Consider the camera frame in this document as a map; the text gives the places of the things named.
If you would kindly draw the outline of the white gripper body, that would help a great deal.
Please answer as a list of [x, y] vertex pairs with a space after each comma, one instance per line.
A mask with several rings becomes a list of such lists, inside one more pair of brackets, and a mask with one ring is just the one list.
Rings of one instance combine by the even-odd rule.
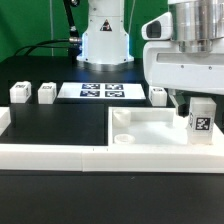
[[224, 0], [168, 0], [141, 33], [149, 85], [224, 95]]

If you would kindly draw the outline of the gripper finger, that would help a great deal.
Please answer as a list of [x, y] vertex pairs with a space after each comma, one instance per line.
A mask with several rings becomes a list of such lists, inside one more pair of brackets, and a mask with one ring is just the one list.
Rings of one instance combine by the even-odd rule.
[[181, 117], [187, 117], [189, 114], [189, 105], [180, 90], [169, 89], [168, 95], [176, 109], [176, 114]]

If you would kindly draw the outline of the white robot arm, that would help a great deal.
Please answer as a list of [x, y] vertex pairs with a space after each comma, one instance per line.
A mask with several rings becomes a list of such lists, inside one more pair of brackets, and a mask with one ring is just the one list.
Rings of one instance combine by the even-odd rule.
[[[88, 0], [80, 64], [111, 71], [134, 61], [124, 30], [124, 0]], [[224, 0], [168, 0], [144, 24], [144, 76], [152, 88], [224, 95]]]

